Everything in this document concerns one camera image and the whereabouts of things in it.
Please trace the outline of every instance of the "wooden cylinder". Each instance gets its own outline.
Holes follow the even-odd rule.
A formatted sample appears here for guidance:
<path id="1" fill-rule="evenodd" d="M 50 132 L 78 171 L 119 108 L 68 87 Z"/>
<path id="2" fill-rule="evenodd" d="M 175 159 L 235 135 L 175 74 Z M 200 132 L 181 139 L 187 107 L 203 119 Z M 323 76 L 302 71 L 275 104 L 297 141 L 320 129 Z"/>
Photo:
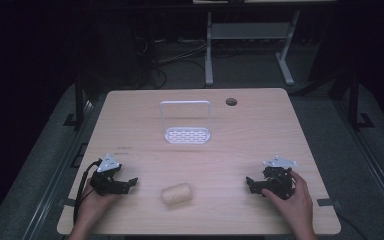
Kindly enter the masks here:
<path id="1" fill-rule="evenodd" d="M 191 199 L 192 189 L 187 183 L 181 183 L 163 190 L 163 202 L 167 205 L 181 203 Z"/>

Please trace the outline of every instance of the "wooden table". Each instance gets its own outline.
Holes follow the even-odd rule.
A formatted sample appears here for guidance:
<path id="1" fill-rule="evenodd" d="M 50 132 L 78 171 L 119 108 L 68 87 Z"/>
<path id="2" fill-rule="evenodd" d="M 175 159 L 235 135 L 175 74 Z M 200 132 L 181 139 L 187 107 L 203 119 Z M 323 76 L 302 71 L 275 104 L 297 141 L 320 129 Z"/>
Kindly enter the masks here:
<path id="1" fill-rule="evenodd" d="M 237 105 L 228 106 L 228 98 L 235 98 Z M 209 101 L 210 140 L 205 144 L 168 143 L 159 109 L 166 100 Z M 267 198 L 251 194 L 245 181 L 246 176 L 264 180 L 262 162 L 276 155 L 297 161 L 294 170 L 307 180 L 314 202 L 315 232 L 331 235 L 341 229 L 333 207 L 317 204 L 317 199 L 329 196 L 283 89 L 109 93 L 69 198 L 75 199 L 87 166 L 107 153 L 123 164 L 116 180 L 138 177 L 139 182 L 108 210 L 92 231 L 97 234 L 288 234 L 290 229 L 280 213 Z M 193 199 L 166 206 L 162 190 L 184 182 L 192 186 Z M 65 206 L 58 224 L 61 234 L 70 233 L 72 214 L 73 208 Z"/>

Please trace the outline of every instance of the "metal rail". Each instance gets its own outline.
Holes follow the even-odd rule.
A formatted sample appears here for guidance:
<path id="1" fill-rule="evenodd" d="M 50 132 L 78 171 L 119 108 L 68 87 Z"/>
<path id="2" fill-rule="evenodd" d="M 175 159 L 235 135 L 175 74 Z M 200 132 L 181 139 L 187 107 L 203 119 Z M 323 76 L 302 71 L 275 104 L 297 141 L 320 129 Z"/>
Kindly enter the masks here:
<path id="1" fill-rule="evenodd" d="M 384 197 L 384 172 L 378 164 L 376 156 L 370 150 L 366 140 L 361 135 L 361 133 L 356 131 L 353 126 L 351 126 L 351 124 L 348 122 L 346 117 L 347 111 L 345 110 L 344 106 L 339 102 L 334 102 L 334 106 L 336 107 L 336 110 L 340 113 L 339 115 L 341 119 L 345 122 L 347 129 L 349 130 L 351 136 L 360 148 L 361 153 L 364 155 L 364 159 L 366 160 L 370 173 L 372 174 L 373 179 L 375 180 L 376 184 L 379 187 L 379 190 L 381 191 Z"/>
<path id="2" fill-rule="evenodd" d="M 56 191 L 58 190 L 58 184 L 64 173 L 64 169 L 66 168 L 67 164 L 70 163 L 70 161 L 67 161 L 67 159 L 71 159 L 72 157 L 74 157 L 74 155 L 76 155 L 75 146 L 82 134 L 82 128 L 87 125 L 87 122 L 89 120 L 88 116 L 92 110 L 93 110 L 93 106 L 91 105 L 90 102 L 87 102 L 84 107 L 85 122 L 81 125 L 80 129 L 74 133 L 70 143 L 67 145 L 67 148 L 65 149 L 65 152 L 58 163 L 58 166 L 54 172 L 54 175 L 49 181 L 49 184 L 46 187 L 46 190 L 42 198 L 40 199 L 38 205 L 36 206 L 33 217 L 29 223 L 29 226 L 24 232 L 22 239 L 24 240 L 38 239 L 39 237 L 38 234 L 40 233 L 42 225 L 51 208 L 51 204 L 55 198 Z"/>

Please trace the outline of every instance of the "hand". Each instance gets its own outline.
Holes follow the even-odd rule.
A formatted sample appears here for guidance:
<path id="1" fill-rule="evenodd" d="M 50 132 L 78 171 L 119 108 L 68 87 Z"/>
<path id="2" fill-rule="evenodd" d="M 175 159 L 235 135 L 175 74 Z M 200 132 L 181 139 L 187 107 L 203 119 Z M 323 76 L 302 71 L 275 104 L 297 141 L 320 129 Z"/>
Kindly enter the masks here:
<path id="1" fill-rule="evenodd" d="M 109 194 L 106 196 L 99 195 L 93 190 L 89 184 L 90 178 L 86 182 L 86 187 L 82 194 L 82 204 L 79 208 L 76 224 L 71 231 L 69 240 L 87 239 L 90 230 L 95 223 L 104 215 L 107 208 L 121 195 Z"/>
<path id="2" fill-rule="evenodd" d="M 313 201 L 307 182 L 294 171 L 291 175 L 295 180 L 295 193 L 289 199 L 282 200 L 268 189 L 263 189 L 262 193 L 282 213 L 297 240 L 317 239 L 313 229 Z"/>

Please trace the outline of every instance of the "small round object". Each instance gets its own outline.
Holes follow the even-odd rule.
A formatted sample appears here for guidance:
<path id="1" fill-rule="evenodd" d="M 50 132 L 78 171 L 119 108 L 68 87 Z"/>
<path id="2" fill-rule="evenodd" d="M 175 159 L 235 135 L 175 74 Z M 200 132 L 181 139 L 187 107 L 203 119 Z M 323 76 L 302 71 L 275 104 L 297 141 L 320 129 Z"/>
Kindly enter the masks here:
<path id="1" fill-rule="evenodd" d="M 236 106 L 236 104 L 238 104 L 238 100 L 234 98 L 228 98 L 226 99 L 226 104 L 229 106 Z"/>

